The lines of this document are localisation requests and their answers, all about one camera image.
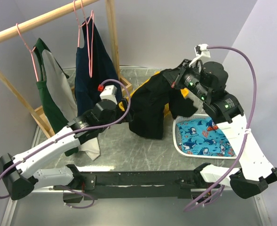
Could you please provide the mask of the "black t shirt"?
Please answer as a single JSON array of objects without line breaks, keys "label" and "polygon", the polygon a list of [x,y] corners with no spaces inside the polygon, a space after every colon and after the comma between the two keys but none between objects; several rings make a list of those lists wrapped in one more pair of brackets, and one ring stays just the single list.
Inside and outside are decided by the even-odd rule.
[{"label": "black t shirt", "polygon": [[177,116],[191,117],[198,110],[194,101],[183,97],[180,90],[173,89],[161,71],[141,85],[131,97],[130,111],[133,119],[129,130],[136,135],[161,140],[164,135],[164,109],[175,119]]}]

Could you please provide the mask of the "pink wire hanger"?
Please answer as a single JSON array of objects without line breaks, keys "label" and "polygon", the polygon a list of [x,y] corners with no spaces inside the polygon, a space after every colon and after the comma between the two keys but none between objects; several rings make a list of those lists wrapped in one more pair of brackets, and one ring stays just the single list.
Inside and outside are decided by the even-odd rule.
[{"label": "pink wire hanger", "polygon": [[[91,22],[91,37],[89,38],[88,25]],[[89,20],[86,20],[87,29],[87,53],[88,53],[88,69],[89,77],[93,77],[93,40],[94,40],[94,11],[91,10]]]}]

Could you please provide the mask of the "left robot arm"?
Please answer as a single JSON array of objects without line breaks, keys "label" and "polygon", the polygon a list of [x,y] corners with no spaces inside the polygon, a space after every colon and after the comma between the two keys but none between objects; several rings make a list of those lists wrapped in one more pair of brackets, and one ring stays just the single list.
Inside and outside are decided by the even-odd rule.
[{"label": "left robot arm", "polygon": [[3,181],[8,196],[12,200],[19,200],[33,190],[46,186],[61,186],[66,190],[81,188],[84,178],[73,164],[46,170],[43,170],[42,166],[53,158],[98,137],[110,126],[130,122],[131,101],[124,98],[122,104],[124,111],[113,101],[102,100],[92,110],[76,117],[38,146],[15,156],[1,156],[0,181]]}]

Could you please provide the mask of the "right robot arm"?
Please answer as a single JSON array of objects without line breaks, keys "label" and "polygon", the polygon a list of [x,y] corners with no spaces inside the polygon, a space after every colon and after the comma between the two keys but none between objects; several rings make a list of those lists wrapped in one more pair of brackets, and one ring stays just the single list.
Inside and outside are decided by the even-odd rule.
[{"label": "right robot arm", "polygon": [[250,131],[251,118],[246,118],[238,99],[225,91],[228,74],[222,64],[207,62],[197,69],[185,59],[178,67],[167,69],[163,76],[174,89],[187,88],[203,102],[203,109],[222,130],[236,154],[229,168],[204,163],[194,170],[194,184],[200,188],[212,183],[229,186],[241,198],[260,194],[277,181],[277,168],[265,157]]}]

